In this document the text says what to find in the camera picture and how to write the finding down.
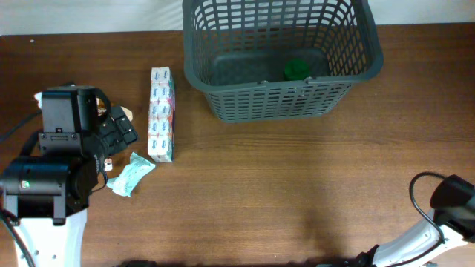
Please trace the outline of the beige brown snack bag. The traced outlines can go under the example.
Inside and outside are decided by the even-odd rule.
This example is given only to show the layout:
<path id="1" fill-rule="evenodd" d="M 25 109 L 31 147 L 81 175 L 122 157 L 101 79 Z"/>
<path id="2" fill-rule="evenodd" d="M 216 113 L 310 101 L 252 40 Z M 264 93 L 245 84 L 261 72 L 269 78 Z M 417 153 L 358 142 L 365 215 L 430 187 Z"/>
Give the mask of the beige brown snack bag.
<path id="1" fill-rule="evenodd" d="M 106 106 L 105 106 L 105 103 L 97 98 L 96 99 L 96 103 L 97 103 L 97 109 L 98 109 L 98 115 L 101 116 L 103 115 L 105 112 L 106 112 Z M 125 115 L 127 116 L 127 118 L 132 121 L 133 120 L 133 113 L 131 110 L 121 106 L 122 108 L 122 111 L 125 113 Z M 112 171 L 113 170 L 113 163 L 112 163 L 112 158 L 108 157 L 105 159 L 104 161 L 105 163 L 105 171 Z"/>

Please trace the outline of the grey plastic shopping basket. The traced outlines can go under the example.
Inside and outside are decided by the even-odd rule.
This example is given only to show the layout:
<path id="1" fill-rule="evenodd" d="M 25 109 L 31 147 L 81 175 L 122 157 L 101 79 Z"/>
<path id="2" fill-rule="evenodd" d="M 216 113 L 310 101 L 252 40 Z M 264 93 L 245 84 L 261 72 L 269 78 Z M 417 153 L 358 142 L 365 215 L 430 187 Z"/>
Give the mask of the grey plastic shopping basket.
<path id="1" fill-rule="evenodd" d="M 367 0 L 185 0 L 184 72 L 224 122 L 320 116 L 384 57 Z M 309 65 L 286 81 L 293 59 Z"/>

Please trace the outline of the green lid glass jar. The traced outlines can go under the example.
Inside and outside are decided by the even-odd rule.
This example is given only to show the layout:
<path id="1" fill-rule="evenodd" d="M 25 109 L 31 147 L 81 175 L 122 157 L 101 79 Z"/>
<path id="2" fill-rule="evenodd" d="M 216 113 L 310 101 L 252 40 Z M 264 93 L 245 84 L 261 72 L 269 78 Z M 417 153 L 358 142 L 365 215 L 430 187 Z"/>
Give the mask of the green lid glass jar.
<path id="1" fill-rule="evenodd" d="M 284 66 L 284 79 L 286 81 L 304 80 L 309 76 L 309 65 L 301 59 L 288 61 Z"/>

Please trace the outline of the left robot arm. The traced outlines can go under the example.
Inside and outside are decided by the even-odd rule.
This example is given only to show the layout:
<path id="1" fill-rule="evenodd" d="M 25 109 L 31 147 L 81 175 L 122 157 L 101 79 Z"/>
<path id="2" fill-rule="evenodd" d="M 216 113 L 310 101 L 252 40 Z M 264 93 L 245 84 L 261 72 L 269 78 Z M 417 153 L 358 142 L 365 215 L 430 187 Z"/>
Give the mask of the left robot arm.
<path id="1" fill-rule="evenodd" d="M 1 221 L 19 266 L 80 266 L 89 197 L 106 159 L 138 135 L 94 86 L 48 88 L 40 103 L 42 129 L 1 174 Z"/>

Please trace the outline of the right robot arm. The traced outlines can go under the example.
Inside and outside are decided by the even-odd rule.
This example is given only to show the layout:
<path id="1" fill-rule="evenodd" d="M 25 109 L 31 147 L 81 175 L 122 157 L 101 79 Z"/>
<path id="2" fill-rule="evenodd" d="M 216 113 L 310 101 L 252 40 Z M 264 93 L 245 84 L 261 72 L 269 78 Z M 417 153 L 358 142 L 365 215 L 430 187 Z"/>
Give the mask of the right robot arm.
<path id="1" fill-rule="evenodd" d="M 441 180 L 427 213 L 414 194 L 415 184 L 422 177 Z M 353 266 L 423 266 L 446 251 L 474 243 L 474 185 L 455 174 L 426 171 L 412 178 L 409 196 L 422 219 L 396 239 L 360 253 Z"/>

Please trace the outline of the tissue pack multipack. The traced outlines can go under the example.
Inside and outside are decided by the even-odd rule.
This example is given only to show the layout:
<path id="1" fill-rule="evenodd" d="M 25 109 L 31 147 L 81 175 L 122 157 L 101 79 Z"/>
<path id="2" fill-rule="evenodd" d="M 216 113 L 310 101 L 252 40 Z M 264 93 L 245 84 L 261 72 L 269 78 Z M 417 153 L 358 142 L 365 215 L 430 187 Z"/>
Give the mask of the tissue pack multipack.
<path id="1" fill-rule="evenodd" d="M 171 69 L 153 67 L 148 111 L 148 155 L 155 162 L 173 161 L 174 111 Z"/>

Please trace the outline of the mint green wrapped packet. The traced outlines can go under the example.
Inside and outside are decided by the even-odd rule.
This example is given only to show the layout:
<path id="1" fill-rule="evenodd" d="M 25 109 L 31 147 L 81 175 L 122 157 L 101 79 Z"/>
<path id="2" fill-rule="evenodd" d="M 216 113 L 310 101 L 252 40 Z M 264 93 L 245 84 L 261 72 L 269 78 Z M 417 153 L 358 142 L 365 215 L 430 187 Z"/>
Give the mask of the mint green wrapped packet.
<path id="1" fill-rule="evenodd" d="M 131 197 L 132 191 L 140 180 L 153 171 L 155 167 L 156 165 L 146 158 L 132 153 L 130 163 L 123 168 L 122 173 L 118 177 L 109 179 L 106 186 L 121 197 Z"/>

